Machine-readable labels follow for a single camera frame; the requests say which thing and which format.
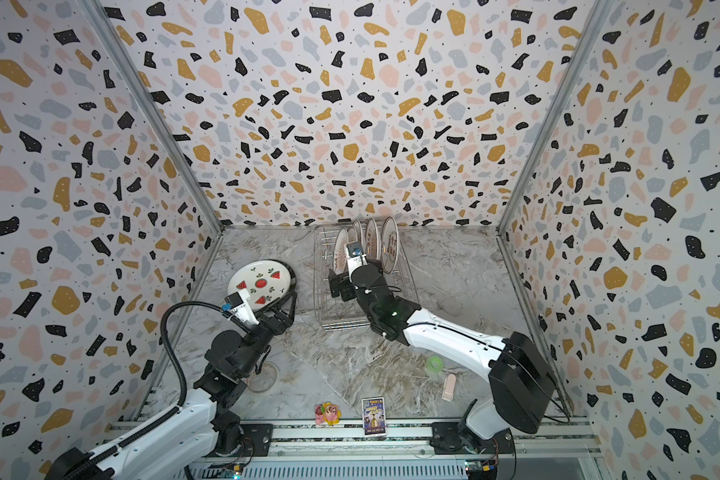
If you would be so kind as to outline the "fruit pattern blue-rim plate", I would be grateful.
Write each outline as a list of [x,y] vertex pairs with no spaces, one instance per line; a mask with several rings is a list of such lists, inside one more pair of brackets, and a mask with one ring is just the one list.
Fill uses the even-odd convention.
[[227,294],[246,289],[254,312],[284,293],[289,283],[288,272],[276,260],[258,260],[241,267],[228,283]]

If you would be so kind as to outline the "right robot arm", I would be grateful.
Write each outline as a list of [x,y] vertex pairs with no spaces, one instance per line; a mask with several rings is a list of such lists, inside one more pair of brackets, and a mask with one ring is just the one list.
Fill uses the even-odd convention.
[[382,270],[371,264],[351,273],[331,274],[329,286],[332,297],[358,303],[374,333],[432,351],[488,382],[490,397],[473,401],[459,422],[465,448],[475,451],[510,428],[538,432],[556,383],[550,365],[527,335],[488,335],[446,321],[398,296]]

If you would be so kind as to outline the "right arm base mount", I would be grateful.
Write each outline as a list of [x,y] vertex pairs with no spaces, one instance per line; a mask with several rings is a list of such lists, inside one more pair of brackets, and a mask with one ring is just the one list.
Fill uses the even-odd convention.
[[480,438],[463,422],[434,422],[431,424],[431,429],[429,445],[438,455],[495,455],[511,454],[515,451],[509,429],[497,433],[489,440]]

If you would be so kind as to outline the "red pattern white plate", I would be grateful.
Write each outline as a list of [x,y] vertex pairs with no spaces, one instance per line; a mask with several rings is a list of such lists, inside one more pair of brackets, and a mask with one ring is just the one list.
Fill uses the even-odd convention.
[[381,233],[381,262],[385,274],[395,270],[400,251],[399,229],[394,218],[387,217]]

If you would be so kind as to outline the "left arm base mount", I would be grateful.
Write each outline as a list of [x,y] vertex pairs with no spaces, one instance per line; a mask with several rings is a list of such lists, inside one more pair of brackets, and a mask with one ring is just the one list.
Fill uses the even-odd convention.
[[273,440],[271,423],[243,423],[218,433],[212,449],[203,458],[242,461],[267,457]]

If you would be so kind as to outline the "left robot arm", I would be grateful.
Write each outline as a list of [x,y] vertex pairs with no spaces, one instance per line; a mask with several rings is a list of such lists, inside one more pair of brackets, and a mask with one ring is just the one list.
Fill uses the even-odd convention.
[[291,290],[254,313],[253,325],[242,319],[247,303],[238,293],[222,306],[207,307],[236,324],[216,335],[204,358],[203,375],[189,383],[171,344],[168,320],[185,307],[169,307],[159,333],[179,381],[176,403],[115,440],[84,452],[72,448],[51,465],[49,479],[165,479],[209,454],[233,452],[243,445],[240,418],[231,408],[260,373],[274,337],[293,325],[297,293]]

